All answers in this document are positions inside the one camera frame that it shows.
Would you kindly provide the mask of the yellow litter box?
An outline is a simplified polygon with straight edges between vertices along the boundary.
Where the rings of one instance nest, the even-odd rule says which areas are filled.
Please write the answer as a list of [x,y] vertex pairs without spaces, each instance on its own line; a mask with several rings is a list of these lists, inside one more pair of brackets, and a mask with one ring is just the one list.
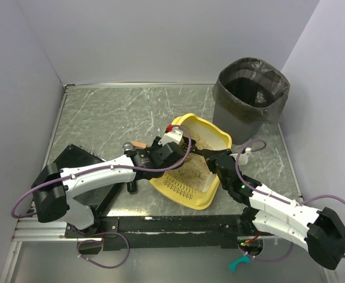
[[[210,121],[202,119],[193,113],[177,117],[172,123],[196,131],[213,150],[231,149],[232,138],[229,134],[216,127]],[[191,187],[184,185],[171,177],[168,171],[162,177],[152,179],[150,184],[163,196],[180,205],[195,210],[203,210],[211,204],[219,186],[219,178],[216,174],[210,172],[204,192],[193,190]]]

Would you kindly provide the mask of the black slotted litter scoop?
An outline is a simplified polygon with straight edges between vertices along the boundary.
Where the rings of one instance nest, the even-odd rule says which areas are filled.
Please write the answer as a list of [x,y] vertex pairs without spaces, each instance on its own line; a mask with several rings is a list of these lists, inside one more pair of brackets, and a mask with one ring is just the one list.
[[198,148],[195,140],[190,141],[190,147],[189,147],[189,139],[186,139],[186,138],[184,138],[179,143],[179,146],[183,150],[183,155],[185,155],[186,153],[193,153],[200,156],[204,156],[204,153],[208,151],[207,149]]

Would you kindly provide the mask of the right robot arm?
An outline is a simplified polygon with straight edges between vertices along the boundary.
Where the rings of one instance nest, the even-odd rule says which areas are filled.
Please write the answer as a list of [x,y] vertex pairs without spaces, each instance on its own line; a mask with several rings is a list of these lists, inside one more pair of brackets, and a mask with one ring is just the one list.
[[305,249],[322,267],[337,268],[345,257],[345,225],[334,210],[300,205],[242,174],[230,150],[204,149],[202,155],[222,188],[246,206],[241,215],[243,229],[286,239]]

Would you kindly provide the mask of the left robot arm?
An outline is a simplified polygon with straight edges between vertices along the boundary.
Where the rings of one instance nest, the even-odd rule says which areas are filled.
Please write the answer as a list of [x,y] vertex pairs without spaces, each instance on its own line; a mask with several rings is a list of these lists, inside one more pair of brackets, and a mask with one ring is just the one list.
[[55,163],[46,165],[32,184],[38,221],[62,220],[79,230],[95,225],[95,210],[75,197],[108,185],[162,177],[182,165],[188,144],[181,131],[173,130],[155,138],[146,149],[125,150],[108,162],[62,169]]

